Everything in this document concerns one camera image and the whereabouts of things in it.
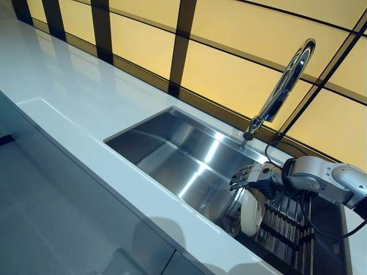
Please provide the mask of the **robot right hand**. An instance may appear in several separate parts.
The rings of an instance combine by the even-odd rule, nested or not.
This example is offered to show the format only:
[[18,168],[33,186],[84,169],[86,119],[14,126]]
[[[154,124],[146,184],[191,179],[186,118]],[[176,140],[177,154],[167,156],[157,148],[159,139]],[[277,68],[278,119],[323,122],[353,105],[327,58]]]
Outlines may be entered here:
[[267,199],[274,200],[276,188],[282,186],[282,170],[271,163],[253,164],[240,169],[231,177],[229,190],[254,188]]

